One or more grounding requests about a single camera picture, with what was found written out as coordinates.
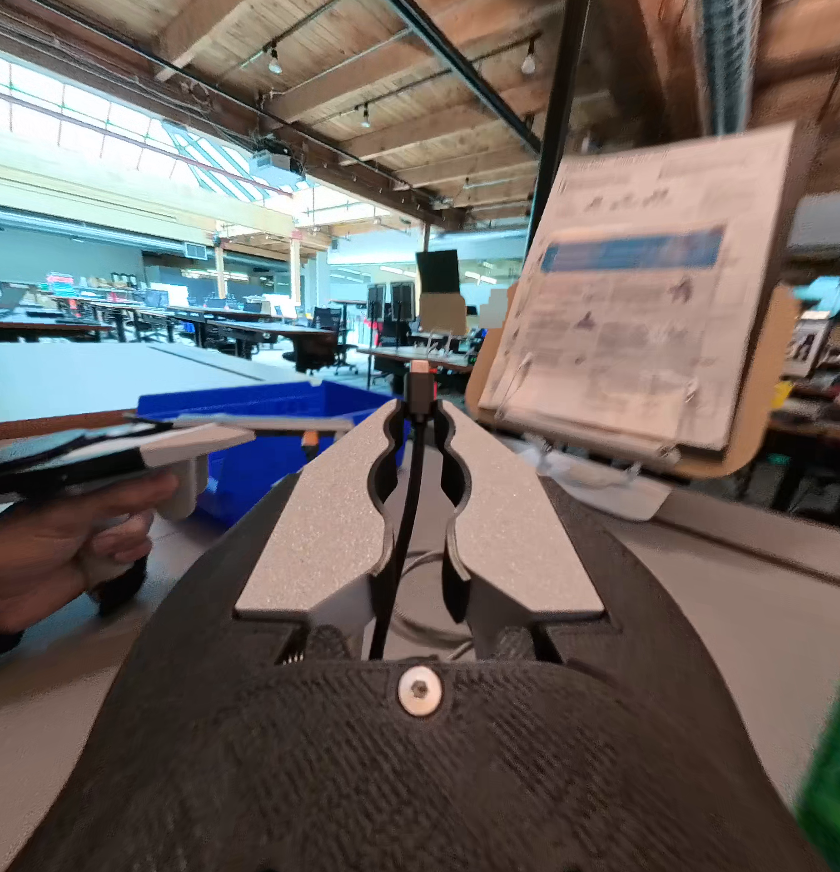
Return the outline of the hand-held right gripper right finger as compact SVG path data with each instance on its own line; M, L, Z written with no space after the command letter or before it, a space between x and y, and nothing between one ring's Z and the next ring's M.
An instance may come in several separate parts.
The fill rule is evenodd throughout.
M479 660L503 632L599 620L606 610L537 473L449 401L435 411L447 521L442 594Z

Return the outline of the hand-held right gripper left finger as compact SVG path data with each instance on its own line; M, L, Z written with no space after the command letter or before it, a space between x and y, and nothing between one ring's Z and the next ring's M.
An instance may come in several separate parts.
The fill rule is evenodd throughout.
M364 632L393 559L385 504L403 443L403 405L394 399L305 466L235 604L237 617Z

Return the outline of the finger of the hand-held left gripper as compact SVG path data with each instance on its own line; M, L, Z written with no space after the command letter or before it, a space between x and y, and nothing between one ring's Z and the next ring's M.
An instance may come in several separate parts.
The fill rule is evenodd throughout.
M229 413L216 413L212 415L180 415L170 419L153 419L149 417L139 416L137 414L124 413L123 420L126 423L145 424L156 426L164 429L182 428L188 429L198 426L225 426L235 429L258 431L258 428L253 426L254 420L246 416L237 416Z
M240 427L203 424L164 431L146 438L139 447L145 467L165 469L177 485L171 496L158 503L155 511L164 520L185 520L209 479L209 455L255 440L255 433Z

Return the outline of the blue plastic bin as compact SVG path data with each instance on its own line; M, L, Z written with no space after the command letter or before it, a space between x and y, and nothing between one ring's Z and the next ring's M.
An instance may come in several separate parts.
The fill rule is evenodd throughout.
M323 380L256 384L142 395L137 414L149 420L210 418L308 418L352 420L359 425L391 397ZM254 441L209 456L209 483L197 506L230 527L288 474L306 463L301 434L259 435Z

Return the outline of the braided grey cable orange plug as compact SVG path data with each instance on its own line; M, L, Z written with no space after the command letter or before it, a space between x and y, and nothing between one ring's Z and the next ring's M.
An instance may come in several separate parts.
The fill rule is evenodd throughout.
M423 566L442 562L443 557L443 551L439 550L422 553L419 551L408 552L408 561L403 568L402 580ZM438 628L415 620L405 615L397 605L393 607L391 626L400 638L427 647L443 649L446 652L445 659L449 661L462 659L472 653L475 648L473 638L469 635L461 635L454 630Z

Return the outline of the thick black cable orange plug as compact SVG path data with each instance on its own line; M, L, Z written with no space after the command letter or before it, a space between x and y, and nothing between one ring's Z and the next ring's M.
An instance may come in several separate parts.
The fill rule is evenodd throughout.
M428 363L422 361L412 363L410 365L405 393L405 408L411 423L413 440L407 493L403 506L403 516L394 545L391 577L383 589L382 606L376 616L373 628L368 654L369 660L381 660L384 655L396 597L403 576L421 497L422 472L426 448L425 433L428 420L434 411L435 402L435 378L429 369Z

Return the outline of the green divided plastic bin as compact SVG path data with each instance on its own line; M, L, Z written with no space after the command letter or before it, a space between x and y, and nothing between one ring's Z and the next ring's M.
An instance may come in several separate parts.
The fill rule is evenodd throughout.
M840 871L840 689L796 801L796 820L829 869Z

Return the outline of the grey desk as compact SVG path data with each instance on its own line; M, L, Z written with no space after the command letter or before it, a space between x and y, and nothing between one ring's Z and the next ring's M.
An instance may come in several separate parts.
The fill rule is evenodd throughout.
M840 532L705 495L676 503L685 527L594 515L696 628L791 803L840 686ZM128 611L100 622L77 601L0 659L0 870L62 789L143 625L221 532L204 516L158 520L149 579Z

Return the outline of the person's left hand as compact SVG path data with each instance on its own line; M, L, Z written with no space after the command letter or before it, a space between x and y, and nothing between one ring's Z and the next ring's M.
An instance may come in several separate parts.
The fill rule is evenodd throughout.
M94 588L87 561L134 573L153 547L155 510L176 488L166 471L2 512L0 649Z

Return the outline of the grey neighbouring table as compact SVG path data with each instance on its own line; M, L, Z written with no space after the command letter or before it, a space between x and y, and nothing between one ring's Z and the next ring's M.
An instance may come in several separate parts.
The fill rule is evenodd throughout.
M0 441L119 424L146 395L308 381L175 344L0 343Z

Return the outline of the black office chair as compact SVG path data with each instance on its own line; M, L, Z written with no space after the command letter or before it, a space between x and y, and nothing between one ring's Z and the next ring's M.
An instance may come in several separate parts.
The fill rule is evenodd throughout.
M294 364L301 374L317 373L332 368L336 375L342 369L359 374L359 367L348 362L352 345L347 343L341 329L342 311L316 307L310 329L293 338Z

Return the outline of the blue banner printed sheet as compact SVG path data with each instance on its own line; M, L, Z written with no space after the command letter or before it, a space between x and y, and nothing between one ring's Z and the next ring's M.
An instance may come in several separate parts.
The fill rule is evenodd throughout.
M685 415L727 227L557 233L515 301L488 403L657 439Z

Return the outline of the beige upright board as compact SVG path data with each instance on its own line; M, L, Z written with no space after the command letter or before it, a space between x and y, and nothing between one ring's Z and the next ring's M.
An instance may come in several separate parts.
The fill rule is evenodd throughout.
M422 292L418 312L421 332L454 336L464 336L468 332L467 304L458 292Z

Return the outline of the black upright panel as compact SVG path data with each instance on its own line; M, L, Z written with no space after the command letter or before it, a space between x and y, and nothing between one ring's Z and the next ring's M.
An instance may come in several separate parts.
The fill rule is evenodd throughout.
M456 249L417 252L417 277L421 295L459 295L460 274Z

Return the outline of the instruction sheet on stand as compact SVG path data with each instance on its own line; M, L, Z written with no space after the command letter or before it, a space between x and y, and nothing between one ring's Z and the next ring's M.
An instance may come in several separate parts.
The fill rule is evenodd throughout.
M818 150L815 125L805 122L778 125L790 124L794 127L794 139L783 194L780 235L769 261L770 293L756 323L730 442L723 450L709 452L679 448L663 458L645 457L629 450L629 445L620 437L602 437L596 433L594 440L590 441L586 433L579 433L563 438L548 431L507 423L480 408L479 399L497 354L502 328L519 279L509 291L508 311L502 328L491 331L478 358L476 373L469 379L467 407L480 422L500 430L520 432L537 440L539 446L535 453L539 461L538 472L553 477L564 485L569 495L587 506L625 520L651 520L673 491L672 485L661 482L662 477L686 481L718 479L734 473L755 457L773 408L775 387L784 367L786 348L796 321L792 292L781 278L782 266L797 205L805 192ZM763 126L744 134L763 132L778 125ZM658 147L680 145L688 141Z

